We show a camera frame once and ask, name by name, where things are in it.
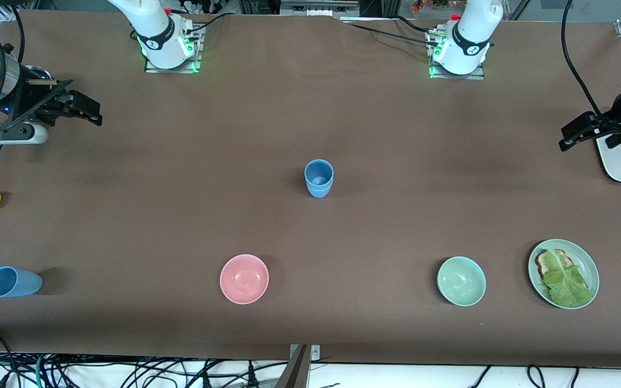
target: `upright blue cup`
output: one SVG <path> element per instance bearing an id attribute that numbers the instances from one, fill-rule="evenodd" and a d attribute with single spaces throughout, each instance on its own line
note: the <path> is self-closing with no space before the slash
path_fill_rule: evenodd
<path id="1" fill-rule="evenodd" d="M 42 278 L 37 273 L 14 267 L 0 268 L 0 297 L 30 295 L 41 288 Z"/>
<path id="2" fill-rule="evenodd" d="M 311 196 L 322 198 L 327 196 L 335 181 L 335 170 L 326 160 L 316 159 L 306 165 L 303 171 L 306 176 L 306 186 Z"/>

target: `green lettuce leaf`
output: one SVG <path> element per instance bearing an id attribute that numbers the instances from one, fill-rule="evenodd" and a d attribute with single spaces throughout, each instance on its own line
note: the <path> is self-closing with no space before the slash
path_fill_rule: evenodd
<path id="1" fill-rule="evenodd" d="M 568 265 L 560 249 L 549 249 L 545 255 L 548 271 L 543 282 L 550 290 L 550 299 L 562 307 L 581 307 L 588 303 L 593 294 L 584 285 L 584 278 L 576 265 Z"/>

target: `brown table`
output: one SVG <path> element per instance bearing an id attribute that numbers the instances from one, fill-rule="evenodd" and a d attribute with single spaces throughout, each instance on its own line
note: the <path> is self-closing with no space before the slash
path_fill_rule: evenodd
<path id="1" fill-rule="evenodd" d="M 428 78 L 423 47 L 329 17 L 226 18 L 194 75 L 144 74 L 121 14 L 23 17 L 25 63 L 76 79 L 104 125 L 61 119 L 45 145 L 2 150 L 0 266 L 45 281 L 0 299 L 14 350 L 262 359 L 318 343 L 333 361 L 621 366 L 621 184 L 593 145 L 557 147 L 589 109 L 559 24 L 502 23 L 485 81 L 449 81 Z M 609 107 L 621 39 L 568 32 Z M 17 45 L 15 25 L 2 37 Z M 322 200 L 302 177 L 317 157 L 336 174 Z M 585 309 L 528 282 L 548 238 L 593 255 Z M 239 253 L 271 273 L 249 306 L 219 291 Z M 453 255 L 486 273 L 474 307 L 438 293 Z"/>

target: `bread slice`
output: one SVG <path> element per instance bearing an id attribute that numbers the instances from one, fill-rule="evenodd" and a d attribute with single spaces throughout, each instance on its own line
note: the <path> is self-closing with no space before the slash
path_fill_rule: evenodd
<path id="1" fill-rule="evenodd" d="M 557 249 L 560 251 L 560 256 L 567 263 L 567 266 L 574 265 L 574 262 L 567 256 L 567 253 L 561 249 Z M 545 272 L 548 271 L 547 265 L 545 265 L 545 257 L 547 256 L 548 251 L 543 251 L 537 258 L 535 258 L 535 263 L 538 265 L 538 271 L 540 272 L 540 277 L 545 275 Z M 584 287 L 589 288 L 589 285 L 584 281 Z"/>

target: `empty mint green bowl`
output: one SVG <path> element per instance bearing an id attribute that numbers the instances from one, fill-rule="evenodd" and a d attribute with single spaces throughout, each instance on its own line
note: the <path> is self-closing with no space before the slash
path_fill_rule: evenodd
<path id="1" fill-rule="evenodd" d="M 553 302 L 550 299 L 550 290 L 543 282 L 543 278 L 540 276 L 540 271 L 538 270 L 538 264 L 535 262 L 535 259 L 543 253 L 543 251 L 547 251 L 548 249 L 562 249 L 567 256 L 574 262 L 574 264 L 578 267 L 579 273 L 584 278 L 586 285 L 589 286 L 589 291 L 593 297 L 591 300 L 586 302 L 579 307 L 565 307 L 560 306 L 559 304 Z M 560 309 L 567 310 L 576 310 L 582 309 L 583 307 L 588 306 L 591 302 L 596 299 L 596 295 L 598 294 L 598 288 L 601 285 L 601 278 L 598 276 L 598 269 L 596 268 L 596 263 L 589 256 L 589 254 L 584 251 L 581 246 L 574 244 L 571 241 L 560 240 L 560 239 L 552 239 L 545 240 L 533 251 L 530 253 L 530 257 L 528 258 L 528 277 L 530 278 L 530 284 L 533 285 L 533 288 L 538 292 L 538 294 L 543 297 L 543 299 L 547 300 L 548 303 L 552 304 L 555 307 L 560 307 Z"/>
<path id="2" fill-rule="evenodd" d="M 449 258 L 438 271 L 440 293 L 457 306 L 468 307 L 480 302 L 485 287 L 483 270 L 469 258 Z"/>

